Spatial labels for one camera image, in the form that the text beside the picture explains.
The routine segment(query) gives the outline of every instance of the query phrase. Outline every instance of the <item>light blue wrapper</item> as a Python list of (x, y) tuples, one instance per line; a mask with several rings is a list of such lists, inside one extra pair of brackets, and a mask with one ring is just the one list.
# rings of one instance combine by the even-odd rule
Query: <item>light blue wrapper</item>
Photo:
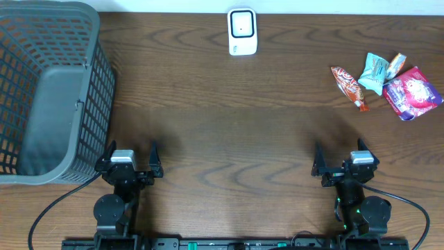
[(382, 94), (382, 86), (386, 78), (387, 67), (389, 62), (385, 59), (368, 53), (366, 60), (366, 68), (358, 80), (358, 83), (366, 87), (367, 90), (373, 90), (376, 94)]

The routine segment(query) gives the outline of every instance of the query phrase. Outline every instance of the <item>white device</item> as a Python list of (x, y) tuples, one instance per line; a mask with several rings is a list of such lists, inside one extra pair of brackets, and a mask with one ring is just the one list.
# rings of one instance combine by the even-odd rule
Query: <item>white device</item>
[(228, 13), (228, 50), (233, 56), (252, 55), (257, 50), (256, 13), (237, 8)]

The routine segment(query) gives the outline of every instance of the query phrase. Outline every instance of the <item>pink package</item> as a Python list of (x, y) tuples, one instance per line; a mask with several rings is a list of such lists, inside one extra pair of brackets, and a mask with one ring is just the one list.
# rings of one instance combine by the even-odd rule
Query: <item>pink package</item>
[(443, 102), (418, 67), (386, 83), (382, 94), (404, 121), (415, 119)]

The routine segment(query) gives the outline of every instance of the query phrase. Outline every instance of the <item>gray basket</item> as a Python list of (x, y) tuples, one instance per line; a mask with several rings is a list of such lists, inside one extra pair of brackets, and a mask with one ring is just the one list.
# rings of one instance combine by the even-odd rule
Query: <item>gray basket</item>
[(114, 74), (84, 3), (0, 1), (0, 183), (84, 183), (107, 140)]

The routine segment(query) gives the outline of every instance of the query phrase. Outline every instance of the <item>wooden table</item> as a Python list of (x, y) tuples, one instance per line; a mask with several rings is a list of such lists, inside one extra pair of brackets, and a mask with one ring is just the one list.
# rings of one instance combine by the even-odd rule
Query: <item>wooden table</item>
[[(314, 142), (339, 165), (365, 139), (381, 164), (369, 185), (412, 199), (432, 219), (422, 249), (444, 244), (444, 107), (402, 122), (364, 90), (359, 112), (330, 66), (355, 78), (368, 51), (408, 56), (444, 93), (444, 19), (341, 15), (259, 15), (254, 56), (228, 53), (225, 15), (101, 13), (101, 35), (119, 73), (110, 139), (146, 164), (160, 146), (165, 177), (142, 193), (137, 227), (147, 235), (291, 237), (341, 230), (334, 188), (310, 176)], [(25, 249), (38, 214), (72, 185), (0, 187), (0, 248)], [(90, 238), (92, 209), (112, 187), (99, 180), (59, 203), (40, 222), (36, 249)], [(388, 235), (411, 247), (422, 213), (388, 199)]]

